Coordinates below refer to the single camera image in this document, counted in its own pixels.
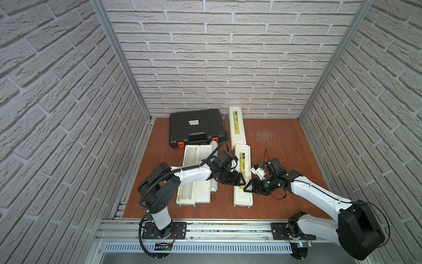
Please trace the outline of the cream dispenser with lid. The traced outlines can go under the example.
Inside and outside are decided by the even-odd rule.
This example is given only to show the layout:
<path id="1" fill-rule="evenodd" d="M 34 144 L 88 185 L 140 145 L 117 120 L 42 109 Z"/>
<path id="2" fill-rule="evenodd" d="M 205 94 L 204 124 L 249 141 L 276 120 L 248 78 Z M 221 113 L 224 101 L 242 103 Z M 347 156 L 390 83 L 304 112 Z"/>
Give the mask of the cream dispenser with lid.
<path id="1" fill-rule="evenodd" d="M 183 167 L 199 165 L 216 149 L 218 143 L 211 141 L 208 145 L 187 145 L 184 152 Z M 211 171 L 206 165 L 178 173 L 181 184 L 178 189 L 176 203 L 179 206 L 193 206 L 211 202 L 212 184 L 208 179 Z"/>

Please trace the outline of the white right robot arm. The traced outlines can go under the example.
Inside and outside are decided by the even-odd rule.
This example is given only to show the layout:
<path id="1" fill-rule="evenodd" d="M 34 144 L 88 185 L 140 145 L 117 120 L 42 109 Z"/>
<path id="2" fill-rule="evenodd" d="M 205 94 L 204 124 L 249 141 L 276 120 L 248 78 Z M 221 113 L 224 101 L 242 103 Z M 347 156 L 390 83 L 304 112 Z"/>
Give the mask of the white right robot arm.
<path id="1" fill-rule="evenodd" d="M 276 158 L 266 162 L 265 167 L 270 176 L 244 181 L 244 192 L 268 196 L 283 189 L 308 200 L 330 216 L 324 219 L 298 212 L 282 227 L 284 236 L 292 240 L 320 237 L 339 244 L 360 261 L 387 242 L 369 202 L 340 197 L 296 170 L 287 171 Z"/>

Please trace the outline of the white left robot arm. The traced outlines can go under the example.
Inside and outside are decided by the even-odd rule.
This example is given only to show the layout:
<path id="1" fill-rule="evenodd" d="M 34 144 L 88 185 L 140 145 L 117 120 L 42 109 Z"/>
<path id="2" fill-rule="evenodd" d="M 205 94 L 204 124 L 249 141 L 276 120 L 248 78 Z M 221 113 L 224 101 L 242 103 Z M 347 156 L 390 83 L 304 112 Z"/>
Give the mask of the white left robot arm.
<path id="1" fill-rule="evenodd" d="M 167 163 L 161 163 L 138 186 L 141 195 L 139 207 L 147 212 L 148 218 L 159 231 L 167 230 L 173 224 L 168 205 L 179 187 L 211 179 L 224 185 L 246 185 L 242 173 L 219 164 L 217 160 L 188 167 L 170 167 Z"/>

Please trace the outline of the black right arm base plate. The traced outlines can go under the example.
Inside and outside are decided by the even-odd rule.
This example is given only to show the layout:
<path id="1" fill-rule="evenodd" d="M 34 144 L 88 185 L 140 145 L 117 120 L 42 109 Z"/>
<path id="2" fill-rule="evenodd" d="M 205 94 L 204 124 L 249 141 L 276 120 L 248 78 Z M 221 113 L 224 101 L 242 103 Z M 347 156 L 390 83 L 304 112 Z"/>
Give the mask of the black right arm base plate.
<path id="1" fill-rule="evenodd" d="M 316 240 L 315 235 L 302 233 L 294 223 L 273 222 L 270 226 L 274 240 Z"/>

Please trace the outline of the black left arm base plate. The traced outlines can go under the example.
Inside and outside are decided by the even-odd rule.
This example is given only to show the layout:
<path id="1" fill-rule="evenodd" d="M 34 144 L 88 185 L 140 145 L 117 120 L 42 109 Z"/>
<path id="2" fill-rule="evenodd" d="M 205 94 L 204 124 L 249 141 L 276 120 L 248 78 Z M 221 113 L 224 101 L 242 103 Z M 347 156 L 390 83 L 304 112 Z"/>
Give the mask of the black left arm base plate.
<path id="1" fill-rule="evenodd" d="M 160 230 L 156 225 L 148 221 L 143 224 L 142 239 L 185 239 L 187 231 L 187 222 L 171 222 L 171 224 Z"/>

